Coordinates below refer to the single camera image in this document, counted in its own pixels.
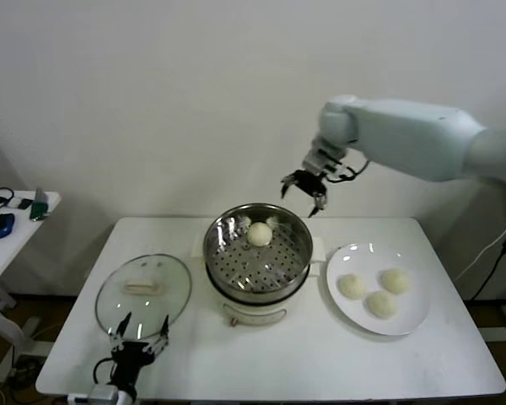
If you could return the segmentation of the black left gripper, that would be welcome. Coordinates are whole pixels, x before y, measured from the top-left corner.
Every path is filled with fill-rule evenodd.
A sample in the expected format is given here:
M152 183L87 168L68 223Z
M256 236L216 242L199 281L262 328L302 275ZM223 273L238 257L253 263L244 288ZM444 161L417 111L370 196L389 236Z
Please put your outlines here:
M154 354L160 354L169 343L169 316L165 317L158 336L150 343L123 342L131 316L132 313L128 312L117 329L109 333L111 358L116 364L111 383L115 386L135 386L141 369L152 364Z

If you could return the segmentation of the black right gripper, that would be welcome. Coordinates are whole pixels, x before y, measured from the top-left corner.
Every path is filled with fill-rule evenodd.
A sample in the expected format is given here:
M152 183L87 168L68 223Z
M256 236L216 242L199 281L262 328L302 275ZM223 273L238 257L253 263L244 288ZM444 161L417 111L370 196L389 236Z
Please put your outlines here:
M285 198L288 189L294 185L302 192L313 197L314 207L309 214L309 218L326 209L326 186L323 183L323 175L317 176L307 170L296 170L284 176L281 183L281 198Z

